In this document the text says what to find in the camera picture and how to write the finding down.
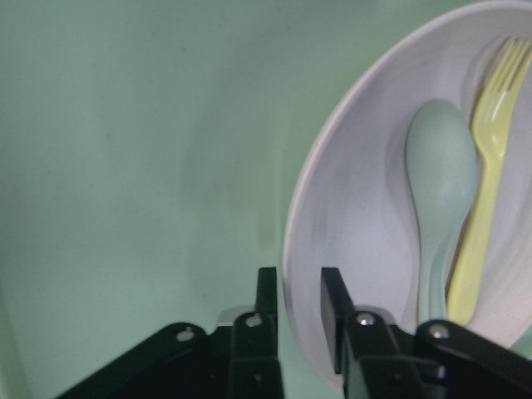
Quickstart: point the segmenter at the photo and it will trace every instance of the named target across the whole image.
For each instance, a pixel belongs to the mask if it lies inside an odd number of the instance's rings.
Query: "yellow fork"
[[[482,159],[480,187],[456,259],[447,296],[447,316],[467,324],[479,296],[514,105],[532,62],[532,42],[509,39],[476,104],[471,132]]]

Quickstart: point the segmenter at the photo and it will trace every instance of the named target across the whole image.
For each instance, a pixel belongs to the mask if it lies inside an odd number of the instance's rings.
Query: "light blue spoon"
[[[512,345],[511,350],[522,357],[532,360],[532,326]]]
[[[446,318],[446,280],[478,185],[475,145],[449,101],[433,100],[414,117],[406,169],[416,206],[421,265],[417,318]]]

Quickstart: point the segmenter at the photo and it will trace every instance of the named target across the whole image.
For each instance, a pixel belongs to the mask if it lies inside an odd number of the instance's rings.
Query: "cutlery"
[[[448,317],[459,324],[467,324],[475,311],[505,161],[510,121],[532,62],[530,40],[509,39],[501,53],[500,61],[480,94],[471,123],[471,132],[482,159],[483,170],[447,297]]]
[[[446,318],[449,266],[477,188],[475,145],[449,101],[416,113],[406,138],[406,169],[416,206],[421,262],[417,319]]]

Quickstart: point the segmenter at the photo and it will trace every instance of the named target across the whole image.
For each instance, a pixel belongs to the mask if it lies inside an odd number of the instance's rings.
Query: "white bowl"
[[[355,304],[416,326],[419,244],[404,143],[433,98],[469,120],[487,60],[508,36],[532,37],[532,4],[457,9],[399,42],[340,101],[316,139],[293,196],[283,278],[289,320],[312,369],[340,390],[320,316],[320,269],[340,268]],[[510,132],[480,304],[470,328],[509,346],[532,323],[532,73]]]

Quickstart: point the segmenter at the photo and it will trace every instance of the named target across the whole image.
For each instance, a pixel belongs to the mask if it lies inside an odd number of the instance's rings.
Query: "bolt head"
[[[258,314],[254,314],[253,316],[249,316],[246,318],[246,326],[252,328],[252,327],[258,327],[263,323],[263,320],[260,318]]]
[[[357,315],[357,323],[363,326],[372,326],[375,324],[375,316],[369,312],[359,313]]]
[[[192,328],[190,327],[187,327],[183,331],[179,331],[175,336],[175,339],[177,339],[179,342],[187,342],[192,338],[194,338],[194,331],[192,331]]]
[[[449,337],[449,329],[442,324],[432,324],[429,327],[429,334],[436,339],[447,339]]]

